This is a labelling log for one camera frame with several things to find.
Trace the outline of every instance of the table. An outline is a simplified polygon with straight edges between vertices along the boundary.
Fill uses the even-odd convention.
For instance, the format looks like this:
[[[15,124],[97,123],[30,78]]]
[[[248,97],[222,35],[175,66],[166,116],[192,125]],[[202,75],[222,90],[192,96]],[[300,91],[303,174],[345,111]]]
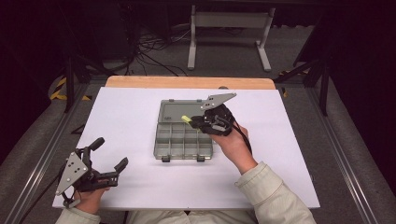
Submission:
[[[241,88],[214,90],[220,86]],[[85,147],[97,137],[105,138],[106,142],[91,154],[93,167],[100,172],[112,171],[125,156],[130,161],[120,175],[119,186],[104,196],[102,208],[123,211],[251,208],[233,185],[240,174],[218,145],[214,145],[213,158],[205,162],[163,163],[153,156],[161,99],[206,98],[208,94],[225,91],[237,93],[226,105],[239,123],[249,129],[255,159],[266,161],[284,177],[307,206],[319,207],[280,94],[271,79],[111,77],[100,90],[78,142],[78,147]],[[252,101],[260,103],[254,105],[255,109],[247,109],[252,107]],[[62,201],[62,197],[56,197],[53,206],[62,207]]]

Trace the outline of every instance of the person's left hand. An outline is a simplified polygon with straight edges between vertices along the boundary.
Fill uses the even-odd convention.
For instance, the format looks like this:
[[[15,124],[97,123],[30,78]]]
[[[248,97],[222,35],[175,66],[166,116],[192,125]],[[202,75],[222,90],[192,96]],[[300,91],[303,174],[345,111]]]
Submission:
[[[76,205],[76,208],[90,214],[96,214],[99,210],[100,201],[105,191],[110,190],[110,187],[105,189],[97,189],[91,192],[78,192],[74,194],[75,200],[80,199],[81,202]]]

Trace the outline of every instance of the metal rail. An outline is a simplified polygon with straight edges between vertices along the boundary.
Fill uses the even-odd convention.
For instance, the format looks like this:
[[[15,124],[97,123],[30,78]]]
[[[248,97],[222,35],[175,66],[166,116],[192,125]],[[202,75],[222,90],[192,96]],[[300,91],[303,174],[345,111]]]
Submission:
[[[368,203],[364,195],[364,192],[361,188],[361,184],[358,178],[355,176],[352,167],[349,164],[347,156],[345,155],[344,150],[342,149],[337,139],[337,136],[335,135],[334,129],[332,128],[329,119],[327,117],[324,117],[321,113],[318,104],[318,96],[315,93],[315,90],[313,88],[306,88],[306,91],[308,93],[308,98],[312,103],[312,105],[314,106],[315,111],[320,119],[320,122],[331,141],[332,154],[334,155],[335,160],[337,161],[337,164],[340,167],[341,173],[344,176],[346,184],[353,197],[353,200],[355,201],[355,204],[358,207],[359,212],[361,213],[361,217],[364,223],[367,224],[378,223],[373,213],[373,210],[371,209],[370,204]]]
[[[76,92],[76,99],[82,99],[85,90],[87,90],[87,88],[88,88],[87,84],[81,84],[81,86],[78,87],[78,90]],[[49,143],[47,144],[46,148],[43,151],[43,155],[41,156],[40,160],[38,161],[31,175],[29,176],[29,179],[26,182],[25,187],[23,188],[18,200],[15,202],[14,206],[12,207],[11,212],[9,213],[6,219],[7,224],[19,223],[21,221],[21,218],[25,213],[26,208],[29,205],[29,202],[32,200],[33,196],[35,195],[35,191],[37,190],[37,187],[40,184],[41,179],[44,176],[44,173],[46,173],[47,168],[49,167],[50,162],[52,160],[52,157],[59,146],[59,142],[61,140],[62,134],[64,133],[65,127],[68,124],[69,120],[73,117],[73,114],[75,113],[79,102],[80,100],[76,100],[73,106],[71,106],[69,112],[63,114],[61,121],[59,122],[55,132],[53,133],[51,139],[49,140]]]

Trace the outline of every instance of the sleeve cuff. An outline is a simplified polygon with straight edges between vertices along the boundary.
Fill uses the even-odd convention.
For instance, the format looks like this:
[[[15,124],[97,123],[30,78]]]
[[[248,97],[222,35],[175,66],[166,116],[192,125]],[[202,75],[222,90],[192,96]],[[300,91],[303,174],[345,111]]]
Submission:
[[[263,161],[244,173],[235,183],[252,205],[263,203],[282,184],[283,180]]]
[[[83,212],[77,208],[69,208],[62,211],[56,223],[97,224],[100,220],[99,216]]]

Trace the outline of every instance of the gray carpet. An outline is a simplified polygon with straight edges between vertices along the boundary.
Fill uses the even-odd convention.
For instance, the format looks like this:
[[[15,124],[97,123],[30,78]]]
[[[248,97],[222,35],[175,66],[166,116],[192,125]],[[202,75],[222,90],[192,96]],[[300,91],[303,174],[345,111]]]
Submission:
[[[183,68],[192,77],[277,77],[280,71],[290,70],[292,63],[312,27],[271,29],[266,51],[273,71],[264,73],[259,54],[253,43],[260,32],[246,30],[240,35],[229,35],[219,31],[204,31],[198,36],[195,70],[187,70],[189,41],[180,40],[163,50],[148,53],[155,60]],[[134,62],[131,75],[172,76],[160,66]],[[93,80],[85,92],[92,95],[91,101],[80,101],[71,120],[60,138],[59,147],[35,191],[33,200],[57,175],[68,154],[76,147],[78,134],[71,134],[84,124],[92,109],[95,96],[105,80]],[[324,131],[320,116],[309,101],[307,90],[301,85],[278,85],[286,87],[288,97],[283,98],[290,122],[309,173],[314,177],[314,186],[321,207],[313,209],[317,223],[364,223],[357,205],[347,187],[345,178],[332,153],[332,145]],[[13,205],[21,194],[31,172],[35,169],[42,152],[64,115],[65,101],[53,100],[50,107],[37,119],[14,147],[0,167],[0,223],[5,223]],[[396,223],[396,200],[383,176],[379,173],[367,147],[342,102],[333,84],[330,84],[328,102],[329,121],[338,140],[359,179],[362,190],[371,205],[378,223]],[[24,223],[54,223],[61,210],[51,207],[55,185],[38,202]],[[123,212],[100,211],[104,222],[121,223]]]

